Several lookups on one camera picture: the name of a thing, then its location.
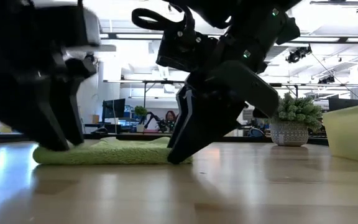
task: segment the person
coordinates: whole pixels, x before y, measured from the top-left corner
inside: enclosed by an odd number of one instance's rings
[[[168,111],[165,115],[165,120],[175,122],[177,120],[177,117],[175,116],[175,113],[173,111]]]

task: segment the potted plant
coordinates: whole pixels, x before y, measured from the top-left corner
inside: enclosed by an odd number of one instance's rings
[[[135,115],[140,117],[139,124],[136,125],[136,132],[143,132],[144,131],[144,120],[147,116],[147,110],[143,106],[136,106],[135,107]]]
[[[311,97],[292,98],[286,93],[280,99],[277,115],[270,120],[272,141],[279,146],[302,146],[308,142],[308,128],[321,127],[321,107]]]

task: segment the green towel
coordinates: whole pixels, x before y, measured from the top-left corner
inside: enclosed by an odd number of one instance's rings
[[[38,147],[33,153],[39,164],[96,165],[96,164],[169,164],[168,137],[149,142],[101,139],[96,144],[82,144],[65,152],[55,152]],[[188,158],[183,164],[191,164]]]

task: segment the small plant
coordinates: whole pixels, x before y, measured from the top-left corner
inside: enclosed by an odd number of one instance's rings
[[[147,110],[143,106],[135,106],[135,114],[137,116],[147,116]]]
[[[321,118],[321,107],[314,105],[311,97],[294,99],[291,93],[286,93],[284,98],[280,99],[277,115],[272,118],[272,122],[299,122],[316,131],[321,127],[319,118]]]

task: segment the plastic storage bin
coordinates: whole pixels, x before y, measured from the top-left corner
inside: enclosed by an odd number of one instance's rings
[[[358,161],[358,106],[323,114],[333,156]]]

